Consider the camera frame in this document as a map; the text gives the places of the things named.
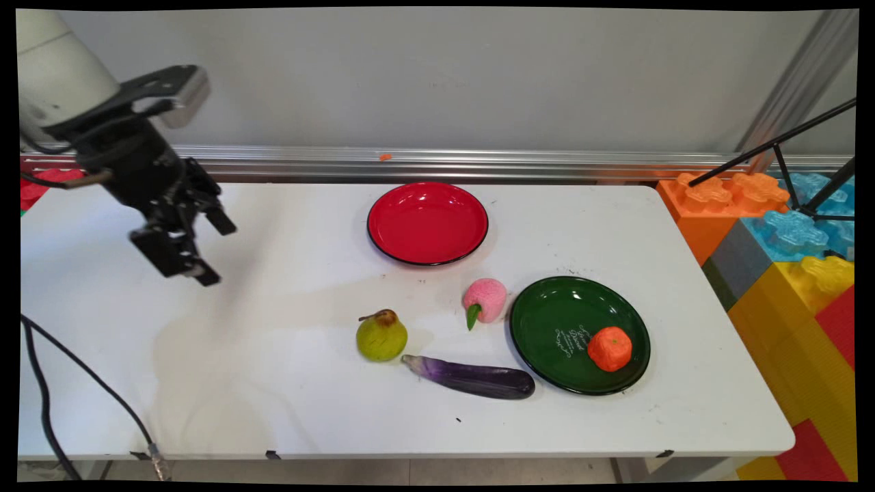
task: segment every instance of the yellow toy block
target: yellow toy block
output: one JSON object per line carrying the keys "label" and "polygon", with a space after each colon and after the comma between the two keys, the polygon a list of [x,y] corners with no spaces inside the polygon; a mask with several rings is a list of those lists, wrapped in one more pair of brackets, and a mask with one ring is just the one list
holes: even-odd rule
{"label": "yellow toy block", "polygon": [[776,265],[813,314],[854,284],[854,264],[839,257],[804,257],[799,263]]}
{"label": "yellow toy block", "polygon": [[760,339],[757,337],[759,331],[757,325],[752,322],[747,313],[744,312],[744,307],[736,304],[729,310],[729,318],[732,324],[735,325],[738,336],[745,343],[747,352],[751,355],[753,362],[757,365],[759,373],[766,381],[769,390],[772,391],[775,401],[787,418],[790,426],[801,423],[810,416],[804,411],[802,406],[796,400],[796,395],[790,390],[784,376],[774,365],[767,351],[763,347]]}
{"label": "yellow toy block", "polygon": [[755,325],[766,352],[814,318],[776,265],[769,266],[735,305]]}
{"label": "yellow toy block", "polygon": [[786,480],[774,456],[763,456],[736,470],[741,480]]}
{"label": "yellow toy block", "polygon": [[816,320],[775,347],[772,357],[823,442],[851,481],[858,479],[854,370]]}

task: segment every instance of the red toy block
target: red toy block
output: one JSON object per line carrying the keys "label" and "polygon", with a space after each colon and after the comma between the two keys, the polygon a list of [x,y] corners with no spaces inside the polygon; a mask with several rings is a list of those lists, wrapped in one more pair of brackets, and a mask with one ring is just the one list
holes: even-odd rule
{"label": "red toy block", "polygon": [[854,365],[854,286],[829,306],[820,311],[815,318],[829,339],[836,345],[851,369]]}
{"label": "red toy block", "polygon": [[788,480],[848,481],[811,420],[795,426],[793,433],[796,445],[775,458]]}

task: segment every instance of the orange fruit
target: orange fruit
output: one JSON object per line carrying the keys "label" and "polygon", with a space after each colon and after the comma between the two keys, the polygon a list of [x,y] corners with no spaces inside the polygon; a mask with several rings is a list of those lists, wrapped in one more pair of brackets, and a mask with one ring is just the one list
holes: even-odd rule
{"label": "orange fruit", "polygon": [[586,353],[599,369],[613,372],[632,360],[632,341],[617,327],[602,328],[590,340]]}

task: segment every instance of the blue toy block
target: blue toy block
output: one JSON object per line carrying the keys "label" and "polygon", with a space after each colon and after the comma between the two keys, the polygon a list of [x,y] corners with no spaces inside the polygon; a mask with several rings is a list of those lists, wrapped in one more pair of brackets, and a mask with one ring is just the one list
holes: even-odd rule
{"label": "blue toy block", "polygon": [[842,254],[849,262],[854,261],[854,222],[818,221],[817,228],[829,236],[829,248]]}
{"label": "blue toy block", "polygon": [[856,178],[856,176],[851,176],[850,179],[848,179],[847,181],[844,182],[842,187],[838,188],[838,189],[842,190],[843,192],[845,192],[845,194],[848,195],[848,200],[846,201],[846,203],[848,204],[848,206],[851,209],[854,208],[854,190],[855,190],[854,178]]}
{"label": "blue toy block", "polygon": [[799,262],[804,257],[819,257],[828,248],[829,236],[807,215],[790,210],[785,214],[770,210],[762,217],[739,219],[773,262]]}
{"label": "blue toy block", "polygon": [[[796,198],[800,204],[803,204],[814,198],[817,192],[830,182],[830,179],[815,172],[806,174],[791,172],[790,181],[793,183],[793,189],[796,191]],[[779,181],[779,185],[787,189],[787,183],[783,179]],[[787,206],[792,207],[792,201],[788,202]],[[854,215],[854,179],[848,179],[832,196],[826,199],[817,209],[817,213],[824,215]]]}
{"label": "blue toy block", "polygon": [[[844,229],[837,232],[837,228],[846,227],[844,225],[828,225],[825,221],[820,227],[828,231],[836,229],[839,242],[847,239]],[[739,219],[710,259],[732,295],[741,299],[772,263],[798,262],[804,257],[823,259],[829,238],[829,233],[816,227],[805,214],[769,211],[762,217]]]}

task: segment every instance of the table leg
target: table leg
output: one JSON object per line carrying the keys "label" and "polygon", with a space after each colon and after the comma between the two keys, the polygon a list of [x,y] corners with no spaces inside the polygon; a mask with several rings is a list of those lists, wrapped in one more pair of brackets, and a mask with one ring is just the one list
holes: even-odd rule
{"label": "table leg", "polygon": [[649,473],[643,458],[616,459],[619,477],[623,483],[717,481],[750,460],[729,457],[671,458],[653,473]]}

